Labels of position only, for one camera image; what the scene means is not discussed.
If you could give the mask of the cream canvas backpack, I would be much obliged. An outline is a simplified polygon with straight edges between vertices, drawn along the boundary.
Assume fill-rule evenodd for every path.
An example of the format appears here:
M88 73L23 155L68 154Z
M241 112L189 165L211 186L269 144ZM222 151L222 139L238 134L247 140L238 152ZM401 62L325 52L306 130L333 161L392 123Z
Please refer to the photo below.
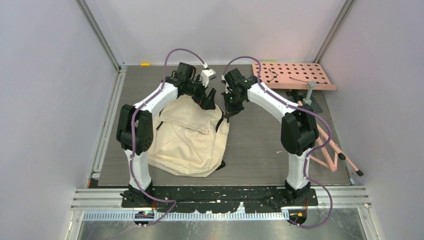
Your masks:
M190 96L169 103L153 120L150 166L175 176L208 177L225 167L230 123L216 105L204 110Z

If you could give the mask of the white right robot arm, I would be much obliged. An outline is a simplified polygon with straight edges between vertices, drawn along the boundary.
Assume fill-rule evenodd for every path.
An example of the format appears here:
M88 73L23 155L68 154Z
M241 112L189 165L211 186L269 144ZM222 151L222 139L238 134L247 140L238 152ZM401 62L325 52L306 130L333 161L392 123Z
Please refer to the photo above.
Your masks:
M225 84L222 95L227 118L240 113L244 102L252 102L280 122L280 141L288 153L285 200L291 205L299 205L311 187L308 153L315 147L319 134L312 109L285 99L256 76L245 77L237 68L222 75L221 81Z

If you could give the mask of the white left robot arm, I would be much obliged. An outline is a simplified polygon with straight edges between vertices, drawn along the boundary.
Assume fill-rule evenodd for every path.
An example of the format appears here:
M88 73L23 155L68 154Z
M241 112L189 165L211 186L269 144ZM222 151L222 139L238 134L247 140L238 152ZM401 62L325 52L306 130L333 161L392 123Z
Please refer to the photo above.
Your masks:
M165 76L149 96L135 105L125 104L120 109L116 140L124 150L130 172L128 189L121 194L124 200L148 207L153 197L152 179L149 174L148 150L154 142L153 119L169 103L178 97L191 97L202 110L214 110L216 90L206 92L208 84L216 78L215 70L203 64L204 69L187 63L179 63L170 76Z

